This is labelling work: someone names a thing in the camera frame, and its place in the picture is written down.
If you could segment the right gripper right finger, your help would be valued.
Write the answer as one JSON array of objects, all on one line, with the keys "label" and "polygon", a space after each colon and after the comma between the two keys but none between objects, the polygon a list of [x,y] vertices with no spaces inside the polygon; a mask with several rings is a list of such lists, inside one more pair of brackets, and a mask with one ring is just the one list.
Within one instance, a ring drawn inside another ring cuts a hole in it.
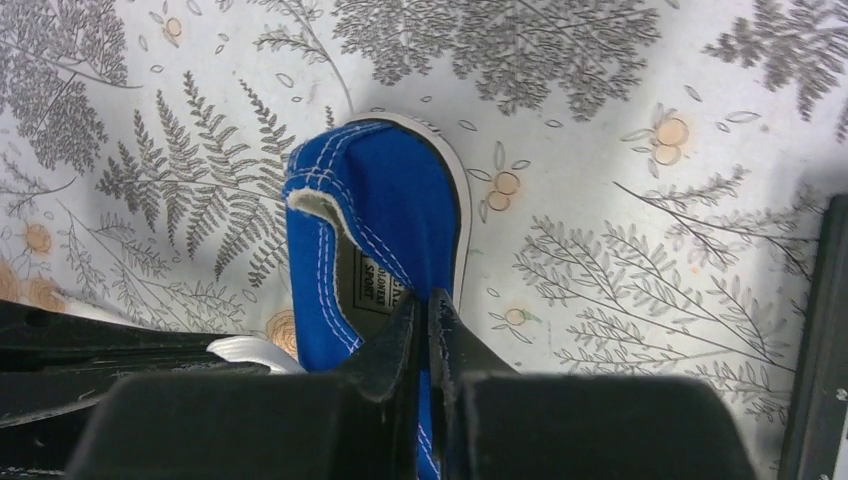
[{"label": "right gripper right finger", "polygon": [[429,298],[433,449],[445,479],[751,479],[736,424],[682,376],[521,374]]}]

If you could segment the blue canvas sneaker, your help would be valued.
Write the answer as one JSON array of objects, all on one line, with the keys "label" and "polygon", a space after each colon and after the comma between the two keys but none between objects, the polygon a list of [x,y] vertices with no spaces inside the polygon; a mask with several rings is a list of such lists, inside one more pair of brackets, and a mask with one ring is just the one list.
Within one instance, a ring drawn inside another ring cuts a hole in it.
[{"label": "blue canvas sneaker", "polygon": [[282,189],[298,358],[309,373],[364,344],[342,304],[351,247],[371,267],[374,302],[390,284],[427,300],[461,287],[470,205],[461,162],[432,124],[371,112],[292,154]]}]

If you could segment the white shoelace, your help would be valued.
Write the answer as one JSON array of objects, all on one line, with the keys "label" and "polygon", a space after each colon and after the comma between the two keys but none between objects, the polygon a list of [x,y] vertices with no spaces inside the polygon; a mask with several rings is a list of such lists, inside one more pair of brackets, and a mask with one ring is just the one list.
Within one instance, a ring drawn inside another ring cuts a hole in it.
[{"label": "white shoelace", "polygon": [[256,363],[271,374],[304,374],[298,361],[278,345],[254,336],[231,336],[214,340],[206,351],[230,363]]}]

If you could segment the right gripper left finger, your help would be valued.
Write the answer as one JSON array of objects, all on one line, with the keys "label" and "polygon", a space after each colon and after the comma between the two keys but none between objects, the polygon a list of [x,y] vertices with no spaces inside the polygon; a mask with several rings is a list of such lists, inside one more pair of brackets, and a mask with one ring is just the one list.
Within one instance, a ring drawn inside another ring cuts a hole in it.
[{"label": "right gripper left finger", "polygon": [[324,373],[133,376],[95,409],[70,479],[413,479],[419,303]]}]

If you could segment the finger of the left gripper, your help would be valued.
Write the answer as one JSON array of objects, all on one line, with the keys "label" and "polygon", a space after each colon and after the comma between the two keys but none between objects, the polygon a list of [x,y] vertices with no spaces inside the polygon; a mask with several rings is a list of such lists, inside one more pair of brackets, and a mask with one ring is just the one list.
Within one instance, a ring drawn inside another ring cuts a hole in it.
[{"label": "finger of the left gripper", "polygon": [[150,330],[1,302],[3,371],[83,366],[225,370],[232,365],[207,351],[222,337]]},{"label": "finger of the left gripper", "polygon": [[18,426],[94,406],[116,382],[136,374],[261,375],[269,372],[270,368],[261,364],[225,360],[114,363],[52,368],[40,372],[3,372],[1,426]]}]

